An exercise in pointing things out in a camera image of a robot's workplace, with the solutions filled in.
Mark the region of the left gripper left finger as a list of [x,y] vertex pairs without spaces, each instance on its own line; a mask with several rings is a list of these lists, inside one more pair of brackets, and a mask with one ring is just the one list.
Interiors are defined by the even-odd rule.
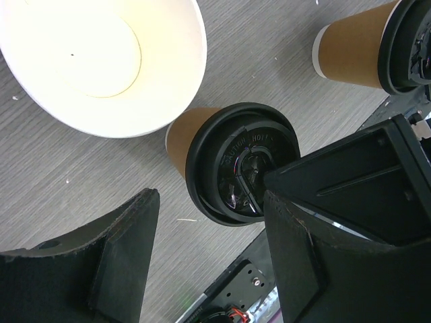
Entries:
[[159,215],[146,188],[31,249],[1,253],[2,322],[138,322]]

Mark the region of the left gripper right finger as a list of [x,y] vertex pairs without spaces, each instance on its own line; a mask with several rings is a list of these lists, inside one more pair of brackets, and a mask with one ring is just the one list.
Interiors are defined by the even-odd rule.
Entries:
[[272,192],[264,197],[285,322],[429,322],[430,240],[360,238]]

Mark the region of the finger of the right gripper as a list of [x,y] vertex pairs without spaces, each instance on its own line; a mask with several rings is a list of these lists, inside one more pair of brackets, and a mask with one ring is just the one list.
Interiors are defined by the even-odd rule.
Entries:
[[430,121],[394,116],[268,173],[266,188],[368,239],[430,236]]

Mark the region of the black lid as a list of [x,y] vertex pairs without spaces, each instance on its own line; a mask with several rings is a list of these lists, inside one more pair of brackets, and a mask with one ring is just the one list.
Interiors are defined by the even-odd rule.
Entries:
[[391,95],[430,85],[430,2],[397,1],[384,26],[378,79]]
[[210,116],[191,141],[187,189],[198,210],[220,225],[262,222],[264,176],[299,158],[294,128],[279,110],[233,104]]

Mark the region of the paper cup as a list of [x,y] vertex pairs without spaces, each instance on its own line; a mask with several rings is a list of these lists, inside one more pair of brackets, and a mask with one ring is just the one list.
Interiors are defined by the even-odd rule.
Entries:
[[193,108],[172,122],[165,136],[165,148],[174,167],[185,178],[189,148],[198,130],[220,108]]
[[312,64],[323,78],[382,88],[378,55],[388,19],[398,1],[351,15],[322,28],[312,46]]

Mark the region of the stack of paper cups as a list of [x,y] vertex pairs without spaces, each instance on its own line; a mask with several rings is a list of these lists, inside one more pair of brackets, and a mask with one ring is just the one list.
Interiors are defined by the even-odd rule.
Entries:
[[203,81],[207,38],[196,1],[2,1],[1,52],[52,117],[120,139],[186,110]]

